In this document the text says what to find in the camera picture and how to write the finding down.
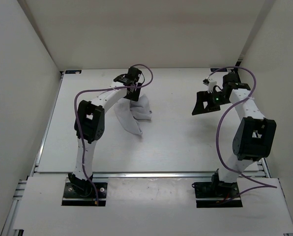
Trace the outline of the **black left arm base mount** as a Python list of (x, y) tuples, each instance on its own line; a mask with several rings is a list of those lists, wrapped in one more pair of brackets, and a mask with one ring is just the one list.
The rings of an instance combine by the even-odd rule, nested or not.
[(97, 192), (88, 181), (76, 184), (66, 178), (62, 195), (62, 206), (105, 207), (107, 201), (108, 183), (94, 182)]

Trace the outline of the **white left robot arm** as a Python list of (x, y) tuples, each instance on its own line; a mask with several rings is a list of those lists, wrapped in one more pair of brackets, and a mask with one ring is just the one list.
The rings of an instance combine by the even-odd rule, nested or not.
[(79, 92), (74, 98), (75, 124), (78, 138), (78, 151), (74, 171), (68, 178), (75, 185), (75, 191), (82, 197), (92, 192), (92, 163), (97, 141), (105, 131), (105, 114), (119, 100), (137, 102), (143, 82), (143, 73), (136, 65), (125, 74), (113, 79), (108, 88), (88, 89)]

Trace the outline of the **white fabric skirt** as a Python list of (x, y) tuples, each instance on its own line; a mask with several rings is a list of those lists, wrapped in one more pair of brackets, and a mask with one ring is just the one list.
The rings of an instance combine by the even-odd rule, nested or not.
[(152, 118), (149, 99), (145, 94), (138, 101), (122, 98), (113, 107), (122, 128), (133, 135), (141, 136), (140, 121), (151, 121)]

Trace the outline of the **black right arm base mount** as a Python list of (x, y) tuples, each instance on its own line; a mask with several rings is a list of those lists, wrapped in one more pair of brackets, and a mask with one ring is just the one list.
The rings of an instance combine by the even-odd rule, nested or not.
[(197, 208), (243, 207), (237, 182), (223, 183), (214, 174), (210, 182), (194, 182)]

